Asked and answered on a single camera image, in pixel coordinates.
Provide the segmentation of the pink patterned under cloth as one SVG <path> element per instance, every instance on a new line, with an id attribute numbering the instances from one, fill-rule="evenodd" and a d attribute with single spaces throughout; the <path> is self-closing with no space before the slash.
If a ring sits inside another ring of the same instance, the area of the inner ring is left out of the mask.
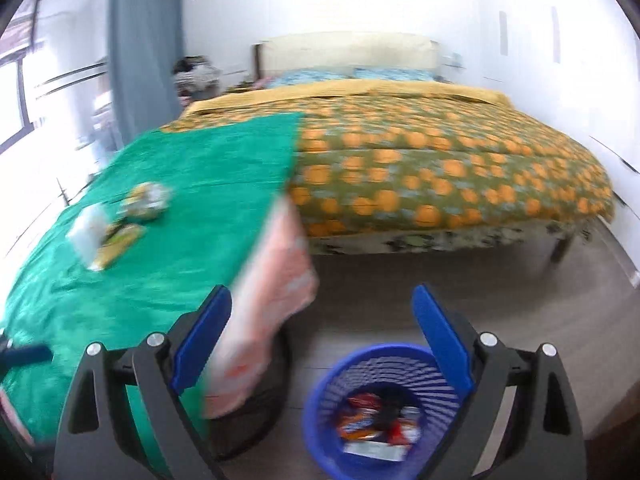
<path id="1" fill-rule="evenodd" d="M 314 301 L 318 286 L 297 209 L 281 196 L 231 284 L 231 316 L 205 369 L 204 417 L 227 415 L 250 397 L 278 330 Z"/>

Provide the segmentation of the teal pillow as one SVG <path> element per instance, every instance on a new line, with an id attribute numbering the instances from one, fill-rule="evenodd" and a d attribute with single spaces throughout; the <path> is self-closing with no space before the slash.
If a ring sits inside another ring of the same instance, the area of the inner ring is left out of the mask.
<path id="1" fill-rule="evenodd" d="M 266 89 L 274 89 L 298 84 L 314 84 L 315 82 L 343 80 L 352 78 L 354 71 L 348 70 L 316 70 L 315 68 L 304 68 L 303 70 L 288 70 L 277 76 L 270 78 L 266 84 Z"/>
<path id="2" fill-rule="evenodd" d="M 388 81 L 435 81 L 429 70 L 415 68 L 356 67 L 352 70 L 356 79 L 388 80 Z"/>

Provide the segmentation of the cream padded headboard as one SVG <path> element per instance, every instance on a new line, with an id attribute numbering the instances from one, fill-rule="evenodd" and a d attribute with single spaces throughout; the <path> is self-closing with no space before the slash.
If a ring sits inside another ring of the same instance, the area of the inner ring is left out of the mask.
<path id="1" fill-rule="evenodd" d="M 283 36 L 255 44 L 253 54 L 258 78 L 293 70 L 348 73 L 359 67 L 437 72 L 440 65 L 439 44 L 416 35 Z"/>

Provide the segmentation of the green embroidered tablecloth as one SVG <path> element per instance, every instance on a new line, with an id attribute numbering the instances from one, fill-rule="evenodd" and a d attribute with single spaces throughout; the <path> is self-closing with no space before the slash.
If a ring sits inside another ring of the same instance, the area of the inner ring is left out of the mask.
<path id="1" fill-rule="evenodd" d="M 3 383 L 34 439 L 55 436 L 88 344 L 134 346 L 233 282 L 288 182 L 301 122 L 297 113 L 281 113 L 143 133 L 61 212 L 17 272 L 1 321 L 17 344 L 38 342 L 53 353 L 51 362 L 12 370 Z M 168 188 L 167 209 L 108 268 L 89 270 L 68 239 L 75 220 L 96 204 L 117 214 L 144 182 Z"/>

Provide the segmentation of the bed with orange floral quilt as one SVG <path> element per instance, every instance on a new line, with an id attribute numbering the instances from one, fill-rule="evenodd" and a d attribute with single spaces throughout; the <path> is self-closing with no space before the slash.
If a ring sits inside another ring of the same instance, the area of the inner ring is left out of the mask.
<path id="1" fill-rule="evenodd" d="M 428 252 L 548 234 L 562 252 L 615 214 L 588 148 L 501 92 L 337 79 L 228 93 L 167 125 L 188 132 L 299 114 L 288 194 L 320 252 Z"/>

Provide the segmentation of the green white carton box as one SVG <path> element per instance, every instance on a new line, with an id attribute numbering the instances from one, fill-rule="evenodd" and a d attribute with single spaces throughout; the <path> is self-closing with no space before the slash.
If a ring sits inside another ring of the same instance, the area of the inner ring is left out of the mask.
<path id="1" fill-rule="evenodd" d="M 370 460 L 382 460 L 383 462 L 400 463 L 408 451 L 409 445 L 391 445 L 378 441 L 347 441 L 343 452 Z"/>

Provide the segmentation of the blue-grey curtain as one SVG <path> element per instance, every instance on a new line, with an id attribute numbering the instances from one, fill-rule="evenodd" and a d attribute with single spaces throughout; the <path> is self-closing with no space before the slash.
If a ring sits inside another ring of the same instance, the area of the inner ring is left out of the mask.
<path id="1" fill-rule="evenodd" d="M 172 71 L 183 55 L 182 0 L 108 0 L 107 71 L 122 142 L 180 115 Z"/>

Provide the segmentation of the white wardrobe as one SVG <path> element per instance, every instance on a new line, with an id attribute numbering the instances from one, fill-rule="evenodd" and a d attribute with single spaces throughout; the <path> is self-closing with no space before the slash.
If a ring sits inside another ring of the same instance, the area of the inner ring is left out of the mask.
<path id="1" fill-rule="evenodd" d="M 617 0 L 480 0 L 483 66 L 514 104 L 589 148 L 608 229 L 639 261 L 639 37 Z"/>

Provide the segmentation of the left teal pillow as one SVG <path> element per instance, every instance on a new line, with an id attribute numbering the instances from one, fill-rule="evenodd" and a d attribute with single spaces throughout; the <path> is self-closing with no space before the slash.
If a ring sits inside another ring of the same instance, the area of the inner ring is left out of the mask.
<path id="1" fill-rule="evenodd" d="M 352 78 L 354 71 L 348 70 L 316 70 L 315 68 L 304 68 L 303 70 L 288 70 L 277 76 L 270 78 L 266 84 L 266 89 L 274 89 L 298 84 L 314 84 L 315 82 L 343 80 Z"/>

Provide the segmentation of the right teal pillow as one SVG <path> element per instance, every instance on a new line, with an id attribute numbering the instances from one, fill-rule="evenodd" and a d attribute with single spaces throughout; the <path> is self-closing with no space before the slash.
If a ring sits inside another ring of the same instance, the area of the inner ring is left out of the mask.
<path id="1" fill-rule="evenodd" d="M 356 67 L 352 70 L 356 79 L 388 80 L 388 81 L 435 81 L 429 70 L 415 68 Z"/>

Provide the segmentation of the clear plastic box with label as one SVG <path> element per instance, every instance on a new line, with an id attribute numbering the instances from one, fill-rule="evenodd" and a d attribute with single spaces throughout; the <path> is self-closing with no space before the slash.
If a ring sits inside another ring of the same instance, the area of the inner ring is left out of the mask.
<path id="1" fill-rule="evenodd" d="M 86 268 L 92 266 L 105 240 L 110 218 L 102 204 L 85 207 L 75 219 L 66 238 Z"/>

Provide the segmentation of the blue plastic waste basket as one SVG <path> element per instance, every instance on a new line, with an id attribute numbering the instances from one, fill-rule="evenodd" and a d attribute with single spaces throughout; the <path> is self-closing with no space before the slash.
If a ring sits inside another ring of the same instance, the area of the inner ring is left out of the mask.
<path id="1" fill-rule="evenodd" d="M 429 348 L 379 344 L 339 362 L 314 388 L 305 443 L 332 479 L 415 479 L 459 408 Z"/>

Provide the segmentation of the yellow snack packet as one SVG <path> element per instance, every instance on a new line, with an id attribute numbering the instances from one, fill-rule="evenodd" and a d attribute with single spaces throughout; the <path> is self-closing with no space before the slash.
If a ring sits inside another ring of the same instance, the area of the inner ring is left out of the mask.
<path id="1" fill-rule="evenodd" d="M 137 223 L 126 223 L 105 245 L 100 244 L 96 255 L 90 262 L 89 269 L 100 272 L 108 268 L 115 260 L 122 256 L 129 247 L 143 236 L 145 227 Z"/>

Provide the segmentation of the pile of clothes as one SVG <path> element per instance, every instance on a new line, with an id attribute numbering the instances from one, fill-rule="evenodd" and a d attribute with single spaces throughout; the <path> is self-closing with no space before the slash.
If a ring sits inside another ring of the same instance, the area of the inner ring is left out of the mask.
<path id="1" fill-rule="evenodd" d="M 216 89 L 221 70 L 201 55 L 184 56 L 175 62 L 172 78 L 180 98 Z"/>

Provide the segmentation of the orange snack bag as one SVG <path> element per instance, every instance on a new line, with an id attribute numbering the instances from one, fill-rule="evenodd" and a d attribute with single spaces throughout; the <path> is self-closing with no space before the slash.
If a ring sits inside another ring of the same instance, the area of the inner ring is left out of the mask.
<path id="1" fill-rule="evenodd" d="M 336 419 L 336 432 L 345 441 L 388 442 L 399 416 L 399 405 L 375 393 L 350 396 Z"/>

